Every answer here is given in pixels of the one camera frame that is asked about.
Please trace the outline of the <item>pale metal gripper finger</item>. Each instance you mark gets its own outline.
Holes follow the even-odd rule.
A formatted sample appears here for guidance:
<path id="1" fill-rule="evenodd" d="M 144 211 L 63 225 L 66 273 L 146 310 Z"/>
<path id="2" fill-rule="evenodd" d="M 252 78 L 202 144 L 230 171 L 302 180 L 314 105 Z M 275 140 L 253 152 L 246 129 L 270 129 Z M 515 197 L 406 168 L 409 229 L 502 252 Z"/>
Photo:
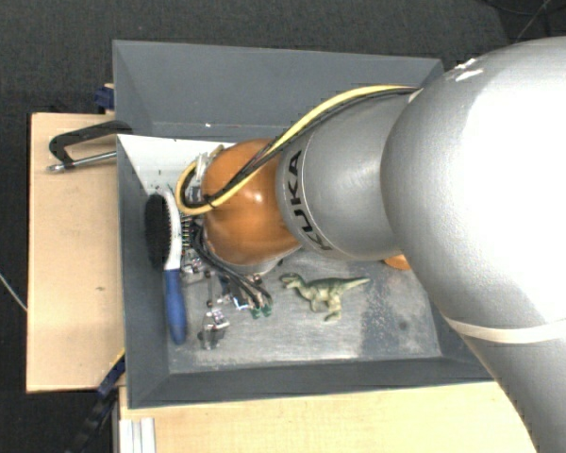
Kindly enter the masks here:
<path id="1" fill-rule="evenodd" d="M 181 257 L 181 281 L 196 283 L 205 277 L 206 265 L 195 251 L 186 251 Z"/>
<path id="2" fill-rule="evenodd" d="M 205 350 L 211 350 L 218 346 L 223 339 L 230 322 L 220 309 L 212 309 L 206 312 L 202 325 L 197 333 L 197 338 Z"/>

